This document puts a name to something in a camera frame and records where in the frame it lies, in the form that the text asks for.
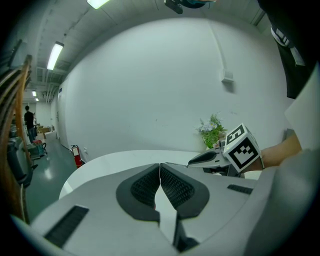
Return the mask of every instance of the pants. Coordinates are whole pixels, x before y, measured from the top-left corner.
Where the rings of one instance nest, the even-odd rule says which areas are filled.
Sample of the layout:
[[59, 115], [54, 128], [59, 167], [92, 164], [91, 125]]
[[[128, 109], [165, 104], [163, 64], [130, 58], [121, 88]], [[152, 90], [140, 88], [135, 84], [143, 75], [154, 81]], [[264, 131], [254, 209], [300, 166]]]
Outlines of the pants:
[[36, 138], [35, 138], [35, 128], [32, 127], [28, 129], [28, 135], [29, 135], [29, 140], [32, 143]]

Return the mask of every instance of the fire extinguisher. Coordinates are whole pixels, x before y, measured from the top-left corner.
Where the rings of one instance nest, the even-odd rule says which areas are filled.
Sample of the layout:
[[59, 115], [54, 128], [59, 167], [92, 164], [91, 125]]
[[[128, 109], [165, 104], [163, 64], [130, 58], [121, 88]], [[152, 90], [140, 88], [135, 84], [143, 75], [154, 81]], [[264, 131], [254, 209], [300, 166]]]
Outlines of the fire extinguisher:
[[73, 153], [75, 165], [77, 168], [80, 168], [82, 166], [82, 161], [80, 157], [79, 147], [77, 145], [71, 145], [71, 146], [72, 146], [71, 150]]

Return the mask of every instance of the ceiling light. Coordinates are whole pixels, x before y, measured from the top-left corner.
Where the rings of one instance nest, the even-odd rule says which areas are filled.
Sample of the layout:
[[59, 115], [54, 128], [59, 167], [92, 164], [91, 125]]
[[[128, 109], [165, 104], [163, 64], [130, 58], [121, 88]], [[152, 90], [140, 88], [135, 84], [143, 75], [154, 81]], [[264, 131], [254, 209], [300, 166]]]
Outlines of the ceiling light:
[[91, 5], [94, 9], [98, 9], [103, 6], [106, 2], [110, 0], [86, 0], [89, 5]]
[[55, 42], [54, 47], [52, 48], [52, 52], [50, 54], [50, 58], [47, 66], [48, 70], [54, 70], [59, 54], [61, 53], [62, 48], [64, 46], [65, 45], [61, 42]]

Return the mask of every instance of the black shirt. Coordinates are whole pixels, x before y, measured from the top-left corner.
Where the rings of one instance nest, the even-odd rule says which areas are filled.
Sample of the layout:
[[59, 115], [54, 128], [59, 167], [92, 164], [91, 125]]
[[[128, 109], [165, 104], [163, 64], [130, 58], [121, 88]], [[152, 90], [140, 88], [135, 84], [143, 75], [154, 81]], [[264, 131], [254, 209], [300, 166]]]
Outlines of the black shirt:
[[24, 121], [26, 122], [26, 127], [28, 130], [34, 127], [34, 115], [31, 112], [27, 111], [24, 114]]

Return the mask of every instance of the hallway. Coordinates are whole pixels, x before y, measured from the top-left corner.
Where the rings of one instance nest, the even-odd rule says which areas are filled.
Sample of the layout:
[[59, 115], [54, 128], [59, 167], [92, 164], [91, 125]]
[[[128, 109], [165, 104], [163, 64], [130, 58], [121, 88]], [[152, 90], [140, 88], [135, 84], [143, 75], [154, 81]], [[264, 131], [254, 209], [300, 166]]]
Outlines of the hallway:
[[73, 155], [58, 139], [46, 141], [47, 156], [35, 160], [31, 184], [26, 188], [26, 206], [30, 222], [59, 199], [68, 177], [77, 169]]

